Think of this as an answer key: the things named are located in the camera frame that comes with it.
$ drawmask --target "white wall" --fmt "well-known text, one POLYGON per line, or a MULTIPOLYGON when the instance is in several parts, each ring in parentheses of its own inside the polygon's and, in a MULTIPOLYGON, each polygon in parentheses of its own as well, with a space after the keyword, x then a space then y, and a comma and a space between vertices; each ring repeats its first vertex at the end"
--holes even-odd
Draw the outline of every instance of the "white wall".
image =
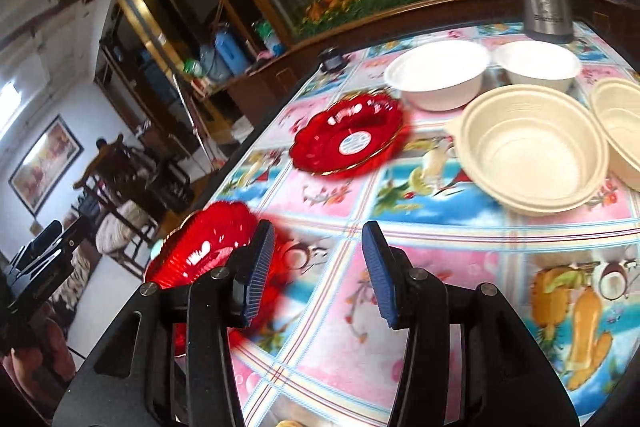
POLYGON ((107 142, 114 141, 118 133, 123 133, 125 139, 130 136, 125 123, 94 84, 76 84, 61 100, 42 115, 38 115, 37 122, 23 135, 20 146, 0 171, 0 251, 8 258, 13 257, 22 245, 33 238, 29 227, 34 220, 10 187, 9 178, 57 115, 62 116, 84 150, 59 179, 49 198, 40 208, 37 220, 43 227, 53 219, 62 220, 70 210, 71 204, 77 201, 81 192, 73 190, 72 185, 80 179, 86 166, 97 154, 95 141, 99 137, 104 137, 107 142))

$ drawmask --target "round label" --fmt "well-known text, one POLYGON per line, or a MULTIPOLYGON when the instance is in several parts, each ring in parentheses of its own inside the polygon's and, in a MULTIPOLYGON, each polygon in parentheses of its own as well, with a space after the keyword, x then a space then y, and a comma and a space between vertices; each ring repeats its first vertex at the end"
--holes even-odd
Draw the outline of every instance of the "round label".
POLYGON ((362 151, 369 142, 371 142, 371 135, 367 131, 357 131, 342 140, 338 151, 345 156, 355 154, 362 151))

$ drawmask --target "metal bolt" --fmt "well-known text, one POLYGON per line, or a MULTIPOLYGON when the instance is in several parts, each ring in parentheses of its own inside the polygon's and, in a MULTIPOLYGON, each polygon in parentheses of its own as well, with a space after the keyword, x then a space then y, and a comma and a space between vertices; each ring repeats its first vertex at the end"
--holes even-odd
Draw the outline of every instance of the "metal bolt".
POLYGON ((490 282, 483 282, 480 285, 480 291, 486 295, 487 297, 493 297, 494 295, 496 295, 498 293, 498 288, 496 288, 493 284, 491 284, 490 282))
POLYGON ((429 272, 427 272, 427 270, 425 270, 424 268, 412 268, 411 270, 409 270, 409 277, 411 277, 411 279, 413 279, 414 281, 422 281, 424 279, 427 279, 428 276, 429 272))
POLYGON ((153 295, 160 289, 160 286, 155 282, 145 282, 142 286, 140 286, 140 294, 148 297, 149 295, 153 295))
POLYGON ((229 269, 226 266, 218 266, 209 273, 213 279, 226 279, 229 275, 229 269))

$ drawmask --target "patterned tablecloth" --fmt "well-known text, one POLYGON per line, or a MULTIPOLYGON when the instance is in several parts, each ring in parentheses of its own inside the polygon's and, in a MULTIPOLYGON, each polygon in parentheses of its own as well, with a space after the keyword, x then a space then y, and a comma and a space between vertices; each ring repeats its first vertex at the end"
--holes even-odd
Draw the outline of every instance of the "patterned tablecloth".
MULTIPOLYGON (((583 62, 570 92, 575 98, 585 102, 606 76, 639 80, 587 26, 576 24, 575 37, 568 47, 583 62)), ((375 304, 360 249, 360 229, 369 219, 380 222, 388 242, 405 250, 415 266, 441 280, 469 288, 496 283, 558 371, 581 419, 603 403, 635 352, 640 194, 614 175, 574 211, 518 216, 471 183, 455 151, 444 147, 444 124, 461 110, 408 107, 410 141, 378 171, 332 181, 292 168, 287 151, 315 113, 383 87, 383 71, 392 60, 442 39, 469 39, 492 50, 526 37, 519 24, 476 26, 351 54, 342 73, 318 71, 306 82, 213 196, 212 201, 246 202, 286 240, 276 255, 289 267, 290 282, 271 320, 234 342, 247 425, 386 425, 406 332, 388 329, 375 304), (420 175, 428 155, 447 155, 430 179, 420 175), (594 326, 574 325, 578 306, 594 326)), ((505 83, 505 73, 492 66, 483 89, 505 83)), ((460 400, 459 328, 451 328, 451 339, 450 421, 457 418, 460 400)))

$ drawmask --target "framed picture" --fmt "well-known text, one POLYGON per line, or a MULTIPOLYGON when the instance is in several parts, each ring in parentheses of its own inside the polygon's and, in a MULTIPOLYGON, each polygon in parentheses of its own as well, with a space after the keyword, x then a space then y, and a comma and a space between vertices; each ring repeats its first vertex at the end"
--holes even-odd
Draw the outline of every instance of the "framed picture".
POLYGON ((12 189, 33 216, 81 152, 82 146, 58 115, 9 179, 12 189))

